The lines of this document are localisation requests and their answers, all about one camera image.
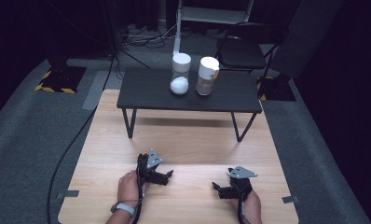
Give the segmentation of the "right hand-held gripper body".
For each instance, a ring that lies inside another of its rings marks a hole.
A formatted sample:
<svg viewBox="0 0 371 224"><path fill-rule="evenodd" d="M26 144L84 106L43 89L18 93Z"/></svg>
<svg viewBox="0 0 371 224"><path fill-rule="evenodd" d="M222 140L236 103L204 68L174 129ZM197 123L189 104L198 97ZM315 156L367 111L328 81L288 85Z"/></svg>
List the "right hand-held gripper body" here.
<svg viewBox="0 0 371 224"><path fill-rule="evenodd" d="M250 179L257 177L257 173L242 166L236 166L235 168L229 168L227 175L229 177L229 187L224 187L224 190L233 190L233 199L245 200L253 190Z"/></svg>

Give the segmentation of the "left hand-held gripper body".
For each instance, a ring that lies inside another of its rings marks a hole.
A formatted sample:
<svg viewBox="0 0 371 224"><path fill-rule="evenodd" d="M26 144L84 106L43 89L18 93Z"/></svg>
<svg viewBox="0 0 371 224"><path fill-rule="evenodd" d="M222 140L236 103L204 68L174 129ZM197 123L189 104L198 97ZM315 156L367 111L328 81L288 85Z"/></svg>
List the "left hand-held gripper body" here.
<svg viewBox="0 0 371 224"><path fill-rule="evenodd" d="M142 186L144 183L157 184L159 178L166 177L165 174L156 171L161 162L161 157L154 149L150 149L147 153L138 156L136 173L139 186Z"/></svg>

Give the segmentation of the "small black table rack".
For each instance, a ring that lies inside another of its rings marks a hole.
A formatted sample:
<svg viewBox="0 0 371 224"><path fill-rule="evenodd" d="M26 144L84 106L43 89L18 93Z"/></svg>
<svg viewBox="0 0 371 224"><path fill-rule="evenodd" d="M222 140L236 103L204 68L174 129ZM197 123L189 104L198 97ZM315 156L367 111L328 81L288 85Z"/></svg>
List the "small black table rack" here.
<svg viewBox="0 0 371 224"><path fill-rule="evenodd" d="M189 90L176 95L170 90L172 72L167 69L129 68L122 80L117 107L122 110L126 130L133 136L136 114L139 109L250 113L244 131L236 131L236 139L243 140L256 115L263 112L257 96L258 88L251 76L234 71L224 71L214 81L213 92L201 96L195 91L198 74L188 76Z"/></svg>

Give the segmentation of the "glass jar with white powder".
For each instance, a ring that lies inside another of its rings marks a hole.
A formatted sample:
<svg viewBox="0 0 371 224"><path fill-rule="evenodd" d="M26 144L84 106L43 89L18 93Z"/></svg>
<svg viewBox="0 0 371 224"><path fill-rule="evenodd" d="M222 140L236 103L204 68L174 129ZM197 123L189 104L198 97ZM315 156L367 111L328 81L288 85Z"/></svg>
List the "glass jar with white powder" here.
<svg viewBox="0 0 371 224"><path fill-rule="evenodd" d="M172 56L172 81L171 91L177 95L186 94L188 91L188 74L191 57L186 53L176 53Z"/></svg>

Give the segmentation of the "glass jar with brown powder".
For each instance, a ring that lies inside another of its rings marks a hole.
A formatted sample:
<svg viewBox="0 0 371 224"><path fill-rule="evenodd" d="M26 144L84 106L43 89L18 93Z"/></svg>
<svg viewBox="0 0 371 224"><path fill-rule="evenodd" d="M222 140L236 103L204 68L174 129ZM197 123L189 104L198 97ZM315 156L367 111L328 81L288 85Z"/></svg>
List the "glass jar with brown powder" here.
<svg viewBox="0 0 371 224"><path fill-rule="evenodd" d="M213 91L214 80L219 74L219 62L214 57L203 57L199 62L199 77L196 92L209 95Z"/></svg>

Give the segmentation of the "person's right hand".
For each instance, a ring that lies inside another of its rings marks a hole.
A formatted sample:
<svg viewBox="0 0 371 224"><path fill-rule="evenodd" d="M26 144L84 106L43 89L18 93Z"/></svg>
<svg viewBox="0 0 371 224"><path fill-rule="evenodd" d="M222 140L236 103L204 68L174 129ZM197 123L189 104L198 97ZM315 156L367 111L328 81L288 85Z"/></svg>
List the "person's right hand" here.
<svg viewBox="0 0 371 224"><path fill-rule="evenodd" d="M262 224L261 201L258 194L253 190L242 203L243 224Z"/></svg>

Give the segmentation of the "person's left hand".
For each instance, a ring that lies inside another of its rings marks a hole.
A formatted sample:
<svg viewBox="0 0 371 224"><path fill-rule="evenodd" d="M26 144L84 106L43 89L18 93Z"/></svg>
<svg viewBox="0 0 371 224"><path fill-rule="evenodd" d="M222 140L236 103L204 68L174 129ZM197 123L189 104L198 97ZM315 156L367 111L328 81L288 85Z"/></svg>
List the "person's left hand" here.
<svg viewBox="0 0 371 224"><path fill-rule="evenodd" d="M137 174L131 170L119 178L117 188L117 200L132 208L139 203L139 189L137 184Z"/></svg>

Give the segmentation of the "grey wristband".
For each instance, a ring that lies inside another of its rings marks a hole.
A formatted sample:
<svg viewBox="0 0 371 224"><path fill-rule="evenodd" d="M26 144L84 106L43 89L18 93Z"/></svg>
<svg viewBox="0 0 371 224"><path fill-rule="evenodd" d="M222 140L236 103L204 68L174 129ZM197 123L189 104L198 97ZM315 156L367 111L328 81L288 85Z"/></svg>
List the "grey wristband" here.
<svg viewBox="0 0 371 224"><path fill-rule="evenodd" d="M117 210L123 210L123 211L126 211L126 212L128 212L131 216L133 216L133 214L134 214L134 209L133 209L131 206L129 206L129 205L125 204L125 203L121 203L121 202L117 202L117 203L115 203L115 204L111 207L111 209L110 209L110 211L111 211L112 213L115 213Z"/></svg>

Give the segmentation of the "black folding chair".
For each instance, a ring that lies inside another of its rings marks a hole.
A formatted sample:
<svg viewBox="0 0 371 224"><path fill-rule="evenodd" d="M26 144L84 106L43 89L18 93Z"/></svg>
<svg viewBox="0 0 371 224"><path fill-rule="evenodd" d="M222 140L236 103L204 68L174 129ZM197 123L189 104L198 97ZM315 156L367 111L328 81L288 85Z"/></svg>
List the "black folding chair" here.
<svg viewBox="0 0 371 224"><path fill-rule="evenodd" d="M279 24L246 21L232 24L217 41L214 57L226 70L251 73L263 69L265 77L275 49L288 33L288 28Z"/></svg>

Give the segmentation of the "grey curtain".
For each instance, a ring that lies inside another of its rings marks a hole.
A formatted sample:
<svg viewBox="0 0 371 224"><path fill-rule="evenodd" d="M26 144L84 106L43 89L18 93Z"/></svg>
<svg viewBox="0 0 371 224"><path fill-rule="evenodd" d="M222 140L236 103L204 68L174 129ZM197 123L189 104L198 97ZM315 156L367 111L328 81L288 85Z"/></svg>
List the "grey curtain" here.
<svg viewBox="0 0 371 224"><path fill-rule="evenodd" d="M302 0L289 24L289 34L274 54L270 68L298 78L323 41L344 0Z"/></svg>

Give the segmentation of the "white metal stand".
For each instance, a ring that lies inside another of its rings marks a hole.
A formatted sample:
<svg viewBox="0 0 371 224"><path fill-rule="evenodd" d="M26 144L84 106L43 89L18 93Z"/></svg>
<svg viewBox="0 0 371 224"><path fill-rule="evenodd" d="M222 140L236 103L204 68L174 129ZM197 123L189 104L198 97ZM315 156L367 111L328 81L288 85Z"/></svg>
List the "white metal stand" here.
<svg viewBox="0 0 371 224"><path fill-rule="evenodd" d="M183 21L236 24L241 21L248 21L254 0L248 0L245 10L227 10L206 7L184 7L183 0L178 0L176 10L176 34L174 39L172 54L180 52L181 48L181 29Z"/></svg>

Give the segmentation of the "black yellow striped base plate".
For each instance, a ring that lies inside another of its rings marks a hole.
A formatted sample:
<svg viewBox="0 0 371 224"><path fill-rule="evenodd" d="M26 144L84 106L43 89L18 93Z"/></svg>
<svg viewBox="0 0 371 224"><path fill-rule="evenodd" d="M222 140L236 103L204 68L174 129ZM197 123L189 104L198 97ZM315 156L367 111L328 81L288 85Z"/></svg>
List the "black yellow striped base plate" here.
<svg viewBox="0 0 371 224"><path fill-rule="evenodd" d="M85 67L77 66L68 66L65 69L49 68L35 87L35 90L77 93L78 84L85 72Z"/></svg>
<svg viewBox="0 0 371 224"><path fill-rule="evenodd" d="M256 81L257 95L261 101L295 102L295 96L289 85L290 78L285 75L277 77L259 77Z"/></svg>

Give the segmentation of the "black stand post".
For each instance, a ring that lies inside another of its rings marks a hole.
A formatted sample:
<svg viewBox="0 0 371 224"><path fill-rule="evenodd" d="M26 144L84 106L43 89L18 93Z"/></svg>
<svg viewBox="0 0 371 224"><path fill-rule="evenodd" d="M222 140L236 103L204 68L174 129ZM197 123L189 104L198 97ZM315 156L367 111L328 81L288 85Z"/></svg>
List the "black stand post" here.
<svg viewBox="0 0 371 224"><path fill-rule="evenodd" d="M115 57L121 51L122 43L116 0L101 0L101 3L111 51L110 55Z"/></svg>

